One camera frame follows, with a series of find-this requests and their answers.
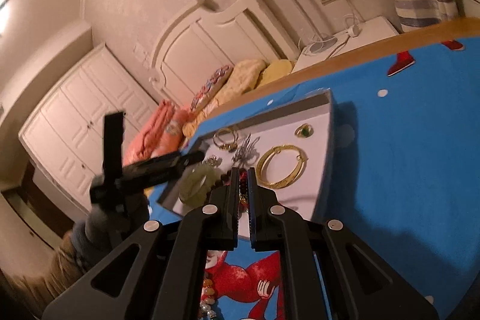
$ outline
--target pillow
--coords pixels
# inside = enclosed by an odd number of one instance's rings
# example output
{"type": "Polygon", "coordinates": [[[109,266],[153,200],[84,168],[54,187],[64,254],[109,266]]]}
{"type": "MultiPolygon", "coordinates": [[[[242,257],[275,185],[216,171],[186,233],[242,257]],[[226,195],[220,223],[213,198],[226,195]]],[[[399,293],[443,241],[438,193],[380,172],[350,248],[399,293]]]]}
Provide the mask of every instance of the pillow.
{"type": "Polygon", "coordinates": [[[218,90],[225,84],[228,80],[230,74],[233,71],[231,65],[224,65],[213,73],[210,79],[207,80],[205,85],[202,86],[200,91],[196,93],[194,99],[191,101],[190,111],[197,115],[208,103],[215,97],[218,90]]]}
{"type": "Polygon", "coordinates": [[[263,60],[243,60],[237,63],[225,86],[220,89],[194,121],[185,124],[183,134],[190,139],[196,132],[199,124],[205,121],[212,110],[241,96],[244,92],[252,90],[257,83],[258,75],[265,67],[266,64],[263,60]]]}
{"type": "Polygon", "coordinates": [[[260,74],[255,88],[265,86],[268,83],[274,82],[275,80],[288,75],[292,72],[292,69],[293,64],[290,60],[275,60],[260,74]]]}

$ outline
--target orange blanket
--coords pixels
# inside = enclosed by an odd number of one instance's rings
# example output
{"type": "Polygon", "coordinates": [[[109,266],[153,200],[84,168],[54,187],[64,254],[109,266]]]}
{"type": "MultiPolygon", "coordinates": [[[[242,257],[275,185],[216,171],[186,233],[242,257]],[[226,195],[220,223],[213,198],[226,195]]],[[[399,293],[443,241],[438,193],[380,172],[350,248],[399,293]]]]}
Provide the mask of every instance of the orange blanket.
{"type": "Polygon", "coordinates": [[[169,127],[173,119],[174,123],[170,127],[175,128],[176,123],[183,121],[180,126],[181,129],[186,121],[184,118],[188,118],[186,110],[176,109],[169,100],[162,101],[128,146],[123,157],[123,165],[149,159],[156,148],[159,148],[156,156],[167,153],[163,151],[175,151],[180,145],[181,138],[164,135],[165,129],[169,127]]]}

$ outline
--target blue bedsheet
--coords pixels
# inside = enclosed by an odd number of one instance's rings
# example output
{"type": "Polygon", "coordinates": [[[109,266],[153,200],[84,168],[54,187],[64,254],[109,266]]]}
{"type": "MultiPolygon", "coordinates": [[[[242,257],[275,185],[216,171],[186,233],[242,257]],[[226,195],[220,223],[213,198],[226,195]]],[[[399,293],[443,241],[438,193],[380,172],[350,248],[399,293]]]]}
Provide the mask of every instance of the blue bedsheet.
{"type": "MultiPolygon", "coordinates": [[[[480,39],[460,41],[463,52],[440,44],[410,51],[416,64],[392,77],[395,56],[304,82],[208,120],[197,134],[331,88],[336,148],[327,217],[432,295],[444,319],[480,270],[480,39]]],[[[157,204],[152,217],[177,219],[157,204]]],[[[264,256],[242,242],[227,260],[245,267],[264,256]]],[[[218,304],[226,320],[252,307],[229,298],[218,304]]]]}

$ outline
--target red boot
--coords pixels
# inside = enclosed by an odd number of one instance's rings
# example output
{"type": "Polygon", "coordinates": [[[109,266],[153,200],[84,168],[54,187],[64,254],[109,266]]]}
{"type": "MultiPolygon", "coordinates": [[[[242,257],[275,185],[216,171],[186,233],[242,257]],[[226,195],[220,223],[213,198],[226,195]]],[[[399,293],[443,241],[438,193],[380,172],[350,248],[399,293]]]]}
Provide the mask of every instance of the red boot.
{"type": "Polygon", "coordinates": [[[442,44],[451,51],[462,51],[465,49],[465,46],[457,40],[442,41],[442,44]]]}
{"type": "Polygon", "coordinates": [[[397,61],[388,70],[387,76],[392,76],[403,71],[405,68],[410,67],[415,63],[415,59],[412,57],[409,51],[397,53],[397,61]]]}

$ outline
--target white wardrobe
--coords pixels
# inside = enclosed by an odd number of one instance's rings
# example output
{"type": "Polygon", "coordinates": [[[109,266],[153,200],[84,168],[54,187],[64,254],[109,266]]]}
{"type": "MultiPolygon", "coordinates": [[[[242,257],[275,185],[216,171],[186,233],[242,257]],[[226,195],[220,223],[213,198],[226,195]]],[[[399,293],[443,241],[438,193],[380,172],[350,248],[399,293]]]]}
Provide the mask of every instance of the white wardrobe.
{"type": "Polygon", "coordinates": [[[102,172],[103,116],[124,110],[123,148],[157,108],[102,44],[49,91],[19,133],[35,164],[75,203],[91,208],[89,188],[102,172]]]}

